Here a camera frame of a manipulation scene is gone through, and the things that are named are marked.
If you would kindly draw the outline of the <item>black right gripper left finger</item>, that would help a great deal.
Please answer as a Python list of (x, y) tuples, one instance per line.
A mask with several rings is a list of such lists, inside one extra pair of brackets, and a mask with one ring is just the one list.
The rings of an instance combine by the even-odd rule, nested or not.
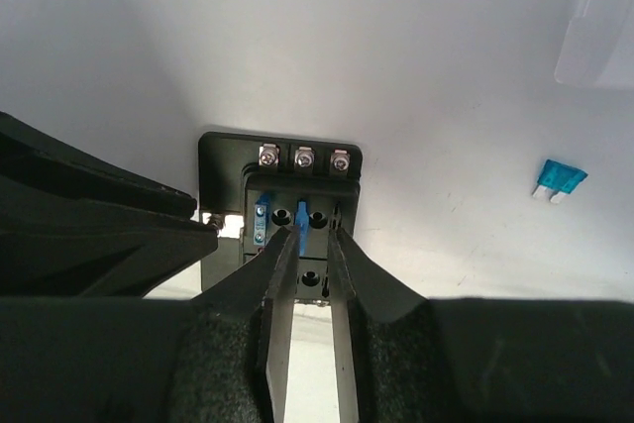
[(5, 422), (279, 422), (299, 233), (190, 300), (5, 298)]

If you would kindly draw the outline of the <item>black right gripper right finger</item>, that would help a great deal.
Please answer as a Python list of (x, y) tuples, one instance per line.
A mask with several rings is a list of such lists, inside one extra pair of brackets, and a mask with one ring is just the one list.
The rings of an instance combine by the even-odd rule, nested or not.
[(344, 422), (629, 422), (633, 308), (429, 299), (343, 230), (328, 243)]

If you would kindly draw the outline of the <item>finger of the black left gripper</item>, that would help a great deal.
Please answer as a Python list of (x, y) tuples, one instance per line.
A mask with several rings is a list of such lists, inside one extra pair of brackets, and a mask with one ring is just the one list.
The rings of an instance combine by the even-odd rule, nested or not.
[(139, 176), (1, 114), (1, 174), (43, 192), (188, 219), (189, 194)]
[(1, 199), (4, 296), (143, 296), (216, 251), (214, 228), (90, 201)]

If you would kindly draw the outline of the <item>dark blue blade fuse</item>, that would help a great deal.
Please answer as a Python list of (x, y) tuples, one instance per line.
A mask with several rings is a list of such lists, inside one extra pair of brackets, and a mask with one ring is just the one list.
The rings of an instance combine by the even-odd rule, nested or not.
[(303, 257), (306, 253), (308, 232), (310, 227), (308, 204), (305, 200), (299, 200), (297, 203), (294, 224), (299, 230), (299, 255)]

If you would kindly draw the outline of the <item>black fuse box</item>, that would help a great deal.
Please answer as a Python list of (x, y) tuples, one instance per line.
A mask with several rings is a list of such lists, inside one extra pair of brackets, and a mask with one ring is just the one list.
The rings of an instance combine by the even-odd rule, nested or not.
[(363, 153), (352, 144), (208, 132), (198, 141), (203, 220), (239, 218), (201, 262), (208, 289), (264, 250), (281, 228), (299, 231), (295, 300), (329, 303), (328, 236), (352, 232), (361, 195)]

